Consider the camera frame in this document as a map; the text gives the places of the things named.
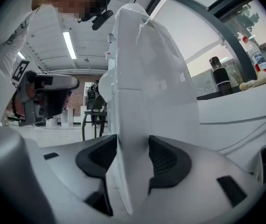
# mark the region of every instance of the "brick wall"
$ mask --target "brick wall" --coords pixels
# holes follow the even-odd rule
[[[93,82],[95,80],[100,80],[101,76],[75,76],[80,80],[80,86],[78,89],[72,92],[71,99],[68,103],[68,107],[74,109],[74,116],[80,116],[81,106],[84,100],[84,87],[85,82]]]

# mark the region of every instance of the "plastic bottle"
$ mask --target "plastic bottle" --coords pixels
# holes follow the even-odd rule
[[[210,64],[213,70],[214,81],[218,87],[221,96],[232,94],[230,78],[227,74],[226,69],[222,66],[218,57],[210,59]]]
[[[255,72],[257,73],[259,70],[266,71],[266,61],[257,45],[250,41],[246,36],[243,37],[243,42],[245,43],[246,50],[253,62]]]

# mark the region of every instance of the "ceiling light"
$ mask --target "ceiling light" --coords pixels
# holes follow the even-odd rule
[[[26,59],[21,52],[17,53],[21,59]]]
[[[159,10],[161,9],[161,7],[164,5],[164,3],[166,2],[167,0],[161,0],[158,5],[155,7],[155,9],[152,11],[150,17],[152,19],[154,19],[154,17],[157,15],[157,13],[159,12]]]
[[[72,41],[71,41],[71,37],[69,36],[69,32],[64,32],[63,36],[64,36],[64,39],[65,39],[69,54],[71,55],[71,58],[72,59],[77,59],[76,55],[75,55],[75,51],[73,50],[73,47],[72,47]]]

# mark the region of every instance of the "headset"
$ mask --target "headset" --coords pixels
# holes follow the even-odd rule
[[[108,10],[108,4],[110,1],[111,0],[100,0],[100,7],[91,7],[90,13],[79,14],[77,22],[81,23],[82,21],[88,21],[96,16],[92,21],[92,29],[94,31],[98,30],[110,17],[113,16],[113,11]]]

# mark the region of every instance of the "black bottle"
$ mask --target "black bottle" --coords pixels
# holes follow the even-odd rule
[[[220,96],[232,94],[230,78],[226,69],[222,66],[218,57],[213,57],[209,61],[213,70],[214,81],[218,87]]]

